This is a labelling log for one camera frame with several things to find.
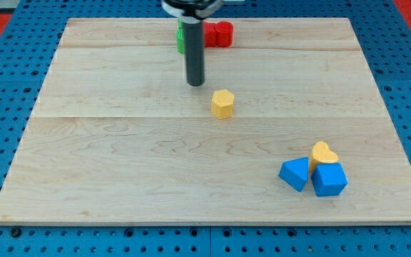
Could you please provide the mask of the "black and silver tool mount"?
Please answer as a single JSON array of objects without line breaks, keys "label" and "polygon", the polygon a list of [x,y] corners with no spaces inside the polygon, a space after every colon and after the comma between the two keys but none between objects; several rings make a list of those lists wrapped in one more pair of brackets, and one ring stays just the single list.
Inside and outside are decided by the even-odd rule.
[{"label": "black and silver tool mount", "polygon": [[204,20],[217,12],[223,0],[162,0],[161,7],[171,16],[177,18],[191,17],[193,20]]}]

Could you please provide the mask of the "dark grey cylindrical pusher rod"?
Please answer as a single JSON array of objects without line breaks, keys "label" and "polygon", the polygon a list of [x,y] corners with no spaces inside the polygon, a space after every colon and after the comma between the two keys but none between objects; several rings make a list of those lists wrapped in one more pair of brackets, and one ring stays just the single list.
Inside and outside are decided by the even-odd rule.
[{"label": "dark grey cylindrical pusher rod", "polygon": [[186,80],[190,86],[202,86],[205,82],[203,22],[183,22],[183,45],[186,64]]}]

